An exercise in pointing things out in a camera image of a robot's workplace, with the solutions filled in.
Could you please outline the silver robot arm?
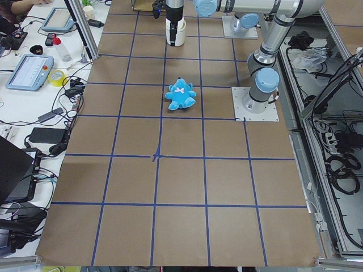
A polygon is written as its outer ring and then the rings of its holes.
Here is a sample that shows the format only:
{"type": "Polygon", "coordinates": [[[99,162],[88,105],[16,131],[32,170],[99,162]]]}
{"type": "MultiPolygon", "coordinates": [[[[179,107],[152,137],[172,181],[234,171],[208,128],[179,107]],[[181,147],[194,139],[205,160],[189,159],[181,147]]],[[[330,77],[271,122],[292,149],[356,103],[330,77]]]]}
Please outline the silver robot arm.
{"type": "Polygon", "coordinates": [[[242,99],[243,107],[252,113],[262,113],[267,108],[271,94],[276,90],[280,77],[272,68],[276,54],[297,18],[304,18],[318,11],[325,1],[194,1],[195,10],[202,17],[217,11],[225,13],[247,12],[273,14],[274,19],[260,48],[248,58],[252,86],[242,99]]]}
{"type": "MultiPolygon", "coordinates": [[[[218,9],[220,1],[194,1],[195,10],[202,17],[213,15],[218,9]]],[[[166,10],[166,35],[167,43],[171,46],[181,46],[185,40],[186,21],[183,17],[184,1],[163,1],[166,10]]],[[[235,13],[229,26],[229,30],[236,34],[254,28],[259,16],[249,13],[235,13]]]]}

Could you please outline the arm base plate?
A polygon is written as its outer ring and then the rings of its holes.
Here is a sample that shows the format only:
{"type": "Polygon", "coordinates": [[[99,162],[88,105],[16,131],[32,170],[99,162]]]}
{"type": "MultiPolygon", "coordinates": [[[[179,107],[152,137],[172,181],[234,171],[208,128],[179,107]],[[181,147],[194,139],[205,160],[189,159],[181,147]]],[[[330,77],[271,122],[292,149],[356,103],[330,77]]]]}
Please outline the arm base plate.
{"type": "Polygon", "coordinates": [[[241,18],[223,16],[222,26],[225,38],[230,39],[257,39],[256,25],[259,17],[257,14],[245,14],[241,18]]]}
{"type": "Polygon", "coordinates": [[[279,122],[274,97],[271,94],[268,101],[257,102],[250,97],[249,87],[232,87],[232,98],[236,121],[279,122]]]}

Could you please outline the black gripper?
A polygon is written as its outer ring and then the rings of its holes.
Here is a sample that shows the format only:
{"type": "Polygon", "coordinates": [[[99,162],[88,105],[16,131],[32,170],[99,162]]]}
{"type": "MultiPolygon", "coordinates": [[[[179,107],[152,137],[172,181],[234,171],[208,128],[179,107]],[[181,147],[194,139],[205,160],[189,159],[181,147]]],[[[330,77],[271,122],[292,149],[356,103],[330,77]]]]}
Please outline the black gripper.
{"type": "MultiPolygon", "coordinates": [[[[184,0],[165,0],[166,18],[181,20],[183,17],[184,0]]],[[[176,41],[177,22],[170,22],[170,42],[176,41]]]]}

